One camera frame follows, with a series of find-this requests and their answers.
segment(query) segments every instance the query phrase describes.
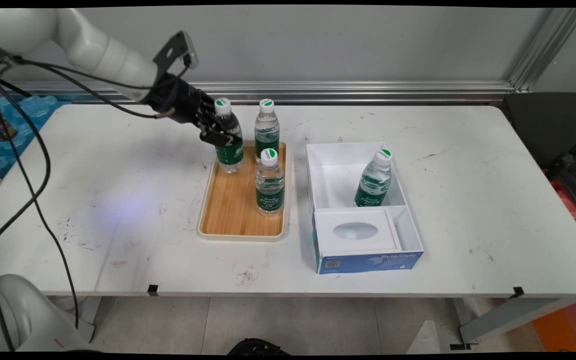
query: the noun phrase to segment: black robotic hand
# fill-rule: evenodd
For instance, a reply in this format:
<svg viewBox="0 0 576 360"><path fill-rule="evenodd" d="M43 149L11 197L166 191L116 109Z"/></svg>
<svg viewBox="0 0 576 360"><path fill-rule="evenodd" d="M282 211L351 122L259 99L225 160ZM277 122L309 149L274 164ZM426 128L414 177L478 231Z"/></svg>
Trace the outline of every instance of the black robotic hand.
<svg viewBox="0 0 576 360"><path fill-rule="evenodd" d="M201 130L199 139L203 142L214 146L240 143L240 137L222 129L212 97L168 72L176 59L182 60L186 69L199 64L192 40L183 30L172 36L153 59L157 64L157 80L142 103L178 123L193 123Z"/></svg>

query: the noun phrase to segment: table surface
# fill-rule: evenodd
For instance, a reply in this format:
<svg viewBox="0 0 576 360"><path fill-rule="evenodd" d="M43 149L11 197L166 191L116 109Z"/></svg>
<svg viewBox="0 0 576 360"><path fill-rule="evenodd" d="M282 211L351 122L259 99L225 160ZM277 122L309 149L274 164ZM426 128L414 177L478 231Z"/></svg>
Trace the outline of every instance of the table surface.
<svg viewBox="0 0 576 360"><path fill-rule="evenodd" d="M143 105L128 108L153 114ZM257 107L234 106L245 139ZM508 121L489 106L277 106L292 168L275 243L211 241L197 225L215 161L190 124L108 105L64 105L41 129L52 174L39 198L78 294L144 296L576 297L576 223ZM306 144L384 141L425 253L411 270L318 275ZM22 155L35 189L37 141ZM30 198L17 164L0 226ZM34 206L0 237L0 274L69 294Z"/></svg>

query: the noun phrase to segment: cardboard box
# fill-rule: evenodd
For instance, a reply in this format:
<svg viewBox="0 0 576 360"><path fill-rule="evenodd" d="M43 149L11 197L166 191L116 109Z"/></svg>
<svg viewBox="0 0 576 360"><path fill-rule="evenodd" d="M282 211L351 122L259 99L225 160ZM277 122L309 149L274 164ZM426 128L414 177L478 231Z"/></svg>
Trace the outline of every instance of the cardboard box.
<svg viewBox="0 0 576 360"><path fill-rule="evenodd" d="M362 172L382 142L306 145L306 173L318 274L412 269L424 248L398 182L396 164L381 206L355 207Z"/></svg>

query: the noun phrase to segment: floor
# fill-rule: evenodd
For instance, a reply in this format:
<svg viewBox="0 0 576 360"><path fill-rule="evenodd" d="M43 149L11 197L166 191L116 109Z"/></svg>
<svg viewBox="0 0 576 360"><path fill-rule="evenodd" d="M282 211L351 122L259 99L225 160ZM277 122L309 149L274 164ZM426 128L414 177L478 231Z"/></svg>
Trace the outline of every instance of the floor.
<svg viewBox="0 0 576 360"><path fill-rule="evenodd" d="M480 309L494 305L483 300ZM224 355L261 338L291 355L406 354L425 321L439 342L422 352L544 351L532 323L450 350L460 343L459 320L446 298L104 297L92 344L109 353Z"/></svg>

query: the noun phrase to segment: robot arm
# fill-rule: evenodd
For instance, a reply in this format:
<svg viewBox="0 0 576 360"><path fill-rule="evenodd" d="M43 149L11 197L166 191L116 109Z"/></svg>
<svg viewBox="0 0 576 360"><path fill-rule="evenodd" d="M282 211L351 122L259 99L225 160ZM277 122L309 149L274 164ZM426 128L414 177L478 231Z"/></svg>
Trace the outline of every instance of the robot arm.
<svg viewBox="0 0 576 360"><path fill-rule="evenodd" d="M119 93L178 123L194 124L201 130L201 141L215 146L242 141L222 130L208 94L168 73L176 59L182 59L188 69L199 66L185 31L170 38L154 60L149 60L94 27L77 9L0 9L0 59L21 57L48 41L55 41L80 71L133 87L154 87L112 85Z"/></svg>

